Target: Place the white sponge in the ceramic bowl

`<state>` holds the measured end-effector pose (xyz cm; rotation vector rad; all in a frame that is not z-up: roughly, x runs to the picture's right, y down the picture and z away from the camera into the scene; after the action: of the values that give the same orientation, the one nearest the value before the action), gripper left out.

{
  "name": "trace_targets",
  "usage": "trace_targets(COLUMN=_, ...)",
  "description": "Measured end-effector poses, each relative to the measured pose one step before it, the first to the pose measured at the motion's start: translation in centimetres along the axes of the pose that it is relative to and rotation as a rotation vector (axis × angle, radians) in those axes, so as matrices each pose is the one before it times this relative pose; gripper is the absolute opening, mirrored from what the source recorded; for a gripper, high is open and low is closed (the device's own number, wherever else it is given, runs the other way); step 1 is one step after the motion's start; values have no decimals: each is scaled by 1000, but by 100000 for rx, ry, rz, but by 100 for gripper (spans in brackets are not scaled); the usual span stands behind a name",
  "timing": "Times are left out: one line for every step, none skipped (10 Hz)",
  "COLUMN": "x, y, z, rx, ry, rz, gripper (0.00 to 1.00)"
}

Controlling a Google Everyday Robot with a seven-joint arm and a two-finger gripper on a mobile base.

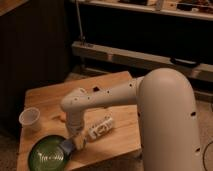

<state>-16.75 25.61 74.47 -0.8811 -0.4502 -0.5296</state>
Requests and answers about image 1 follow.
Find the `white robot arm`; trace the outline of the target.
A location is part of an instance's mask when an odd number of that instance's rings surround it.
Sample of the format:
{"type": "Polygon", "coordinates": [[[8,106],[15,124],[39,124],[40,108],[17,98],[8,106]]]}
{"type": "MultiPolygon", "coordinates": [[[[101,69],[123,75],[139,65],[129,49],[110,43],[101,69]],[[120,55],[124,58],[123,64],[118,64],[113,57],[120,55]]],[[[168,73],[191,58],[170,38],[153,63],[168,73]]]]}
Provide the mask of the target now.
{"type": "Polygon", "coordinates": [[[78,88],[61,101],[71,137],[84,128],[90,108],[135,104],[144,171],[203,171],[196,102],[180,72],[160,68],[115,87],[88,93],[78,88]]]}

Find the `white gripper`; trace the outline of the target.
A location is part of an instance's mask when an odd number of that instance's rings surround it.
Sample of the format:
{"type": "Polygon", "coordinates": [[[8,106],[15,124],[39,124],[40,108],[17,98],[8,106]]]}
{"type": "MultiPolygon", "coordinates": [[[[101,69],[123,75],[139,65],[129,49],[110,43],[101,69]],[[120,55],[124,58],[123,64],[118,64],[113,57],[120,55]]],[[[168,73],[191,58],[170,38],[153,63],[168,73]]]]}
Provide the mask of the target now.
{"type": "Polygon", "coordinates": [[[77,129],[76,127],[68,128],[69,137],[73,141],[77,149],[83,149],[86,144],[85,135],[82,133],[82,129],[77,129]]]}

